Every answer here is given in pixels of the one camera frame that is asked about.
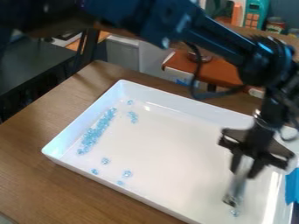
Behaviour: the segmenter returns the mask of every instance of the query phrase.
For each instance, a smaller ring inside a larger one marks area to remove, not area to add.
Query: metal rod
[[[234,207],[236,214],[240,212],[240,205],[244,199],[247,183],[247,174],[250,172],[254,160],[251,157],[242,156],[239,166],[233,175],[231,183],[226,191],[223,201]]]

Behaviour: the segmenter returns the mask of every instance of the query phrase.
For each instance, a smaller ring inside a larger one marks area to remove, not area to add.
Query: small bead
[[[131,171],[124,171],[124,172],[122,173],[122,176],[123,176],[124,178],[129,178],[129,177],[132,176],[132,172],[131,172]]]
[[[107,157],[104,157],[104,158],[101,160],[101,163],[102,163],[103,165],[107,165],[107,164],[110,163],[110,160],[109,160]]]
[[[134,102],[133,102],[132,100],[127,101],[127,104],[128,104],[128,105],[133,105],[133,103],[134,103]]]
[[[233,217],[238,217],[240,215],[240,212],[237,209],[233,209],[231,210],[231,214],[233,215]]]
[[[91,170],[91,172],[92,172],[94,175],[98,175],[98,174],[99,174],[99,172],[98,172],[97,169],[93,169],[93,170]]]
[[[85,151],[83,149],[78,149],[78,154],[83,155],[83,154],[85,154]]]
[[[138,122],[138,115],[135,112],[129,111],[128,112],[128,117],[131,119],[132,123],[137,123]]]
[[[116,184],[119,185],[119,186],[124,186],[124,182],[121,181],[121,180],[118,180],[118,181],[116,182]]]
[[[107,129],[109,123],[115,117],[117,109],[111,108],[106,111],[105,115],[98,121],[96,128],[89,128],[87,132],[83,135],[81,144],[84,146],[84,150],[78,149],[78,154],[82,155],[90,151],[91,147],[96,144],[98,138]]]

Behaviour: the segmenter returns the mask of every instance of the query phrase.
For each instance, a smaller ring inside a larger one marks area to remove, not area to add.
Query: wooden table
[[[0,125],[0,213],[28,224],[182,223],[40,152],[119,79],[189,97],[186,87],[105,62],[85,67]],[[245,114],[260,103],[247,94],[207,102]]]

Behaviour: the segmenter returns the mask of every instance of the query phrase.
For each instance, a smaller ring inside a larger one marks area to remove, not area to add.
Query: cable
[[[200,93],[196,91],[196,81],[198,80],[198,76],[199,76],[199,71],[201,69],[201,66],[203,64],[202,60],[201,60],[201,54],[199,52],[199,49],[191,43],[185,42],[186,45],[188,45],[193,52],[196,54],[196,57],[198,58],[198,64],[195,68],[195,71],[193,73],[193,77],[189,86],[189,90],[191,92],[191,96],[198,101],[203,101],[206,99],[211,99],[211,98],[218,98],[218,97],[223,97],[223,96],[227,96],[227,95],[233,95],[238,93],[239,91],[243,90],[244,87],[246,85],[240,85],[237,87],[232,87],[226,91],[222,91],[222,92],[218,92],[218,93]]]

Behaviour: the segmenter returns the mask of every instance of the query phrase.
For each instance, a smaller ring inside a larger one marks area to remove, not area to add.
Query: white tray
[[[99,120],[109,126],[99,127],[84,154],[84,134]],[[217,145],[220,130],[251,123],[251,116],[120,80],[42,152],[188,223],[289,224],[293,206],[285,205],[284,177],[273,167],[249,180],[239,217],[221,201],[232,173],[231,153]]]

